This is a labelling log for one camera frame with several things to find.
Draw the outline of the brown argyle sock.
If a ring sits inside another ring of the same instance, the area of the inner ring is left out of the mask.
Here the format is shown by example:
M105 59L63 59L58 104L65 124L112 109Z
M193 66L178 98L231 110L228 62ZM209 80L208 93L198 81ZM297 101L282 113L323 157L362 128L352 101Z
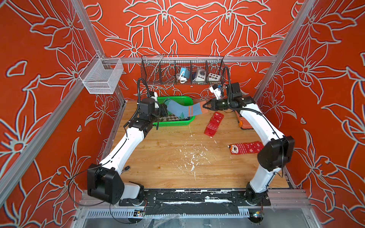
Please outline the brown argyle sock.
M162 116L159 118L159 122L173 122L173 121L179 121L180 119L175 116L174 114L169 114L167 116Z

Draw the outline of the green plastic basket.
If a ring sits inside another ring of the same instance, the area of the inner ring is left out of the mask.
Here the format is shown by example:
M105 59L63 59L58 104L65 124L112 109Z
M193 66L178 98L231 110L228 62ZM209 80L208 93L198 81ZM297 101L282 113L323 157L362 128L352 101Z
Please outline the green plastic basket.
M159 106L163 107L161 116L154 123L154 126L167 127L167 126L186 126L189 125L195 117L188 116L184 113L188 110L189 106L194 104L193 99L187 96L172 96L172 97L156 97L153 99L159 103Z

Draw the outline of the red snowflake christmas sock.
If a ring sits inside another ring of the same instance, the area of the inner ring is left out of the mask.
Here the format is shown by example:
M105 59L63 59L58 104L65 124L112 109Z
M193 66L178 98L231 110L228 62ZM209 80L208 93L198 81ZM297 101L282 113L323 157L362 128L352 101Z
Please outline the red snowflake christmas sock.
M214 137L215 134L217 133L218 129L219 129L219 126L222 122L224 118L224 115L219 113L219 112L215 112L209 123L207 124L205 130L204 130L204 134L209 136L209 137Z

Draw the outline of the red penguin christmas sock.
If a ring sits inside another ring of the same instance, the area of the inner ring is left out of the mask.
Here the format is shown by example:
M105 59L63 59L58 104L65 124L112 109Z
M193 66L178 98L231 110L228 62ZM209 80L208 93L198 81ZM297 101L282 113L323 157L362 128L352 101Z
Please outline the red penguin christmas sock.
M234 143L229 144L227 147L230 150L230 153L233 155L241 155L241 154L257 154L259 153L264 145L262 142L246 142L246 143Z

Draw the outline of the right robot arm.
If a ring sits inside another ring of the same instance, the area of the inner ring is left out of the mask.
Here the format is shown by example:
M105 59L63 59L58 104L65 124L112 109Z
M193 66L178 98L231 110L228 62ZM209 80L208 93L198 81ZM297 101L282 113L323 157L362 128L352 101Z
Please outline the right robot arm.
M260 111L252 97L241 93L239 83L232 83L229 73L227 78L227 97L211 99L203 108L212 111L231 109L239 112L261 139L263 148L257 154L259 166L253 179L246 185L244 197L249 205L255 206L268 196L268 187L275 175L291 161L295 140L280 132Z

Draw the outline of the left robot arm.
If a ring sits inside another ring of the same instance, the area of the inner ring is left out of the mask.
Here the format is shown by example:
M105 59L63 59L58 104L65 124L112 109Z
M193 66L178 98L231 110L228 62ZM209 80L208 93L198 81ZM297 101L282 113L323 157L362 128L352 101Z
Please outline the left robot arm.
M147 97L137 94L137 109L124 125L125 134L116 147L99 164L87 170L87 194L112 205L122 200L140 204L144 201L144 186L123 182L120 175L137 146L146 138L161 115L161 105L156 92L147 91Z

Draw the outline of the orange tool case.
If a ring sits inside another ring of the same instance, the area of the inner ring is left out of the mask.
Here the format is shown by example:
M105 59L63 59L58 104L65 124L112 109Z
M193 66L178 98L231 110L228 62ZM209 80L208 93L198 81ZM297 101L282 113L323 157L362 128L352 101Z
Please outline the orange tool case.
M235 111L235 114L237 116L238 125L240 129L242 130L253 129L250 123L243 116L241 116L241 114L238 111Z

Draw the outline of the white dotted box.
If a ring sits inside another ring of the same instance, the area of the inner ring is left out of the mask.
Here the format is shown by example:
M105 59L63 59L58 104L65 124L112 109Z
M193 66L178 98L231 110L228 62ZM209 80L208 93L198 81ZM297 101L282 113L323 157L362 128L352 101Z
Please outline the white dotted box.
M208 74L208 81L209 82L220 82L221 76L213 73Z

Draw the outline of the white power adapter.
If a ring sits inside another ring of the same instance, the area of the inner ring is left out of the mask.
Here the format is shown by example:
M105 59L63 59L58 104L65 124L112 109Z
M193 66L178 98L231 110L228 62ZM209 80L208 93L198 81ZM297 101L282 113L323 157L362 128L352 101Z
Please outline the white power adapter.
M205 82L206 80L206 70L202 68L197 68L196 72L193 74L193 82Z

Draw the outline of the blue white small box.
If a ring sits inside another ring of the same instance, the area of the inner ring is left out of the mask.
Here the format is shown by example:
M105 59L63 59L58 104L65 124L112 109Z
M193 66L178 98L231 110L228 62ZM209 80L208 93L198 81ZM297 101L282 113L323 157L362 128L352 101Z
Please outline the blue white small box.
M187 81L189 78L190 78L190 71L187 68L182 67L178 79Z

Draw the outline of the clear acrylic wall bin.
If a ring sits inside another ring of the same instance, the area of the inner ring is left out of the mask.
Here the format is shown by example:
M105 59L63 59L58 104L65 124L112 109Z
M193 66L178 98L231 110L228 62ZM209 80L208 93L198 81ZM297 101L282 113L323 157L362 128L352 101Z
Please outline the clear acrylic wall bin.
M106 69L100 59L94 59L79 76L90 94L111 95L115 92L124 71L121 60L111 69Z

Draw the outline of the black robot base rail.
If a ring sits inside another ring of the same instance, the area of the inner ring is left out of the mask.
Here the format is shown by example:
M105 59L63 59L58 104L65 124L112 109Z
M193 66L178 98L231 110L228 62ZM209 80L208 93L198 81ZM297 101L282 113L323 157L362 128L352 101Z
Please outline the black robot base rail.
M246 201L245 189L145 189L144 201L122 199L119 206L146 209L147 215L240 215L239 208L261 209L270 206L268 195L256 205Z

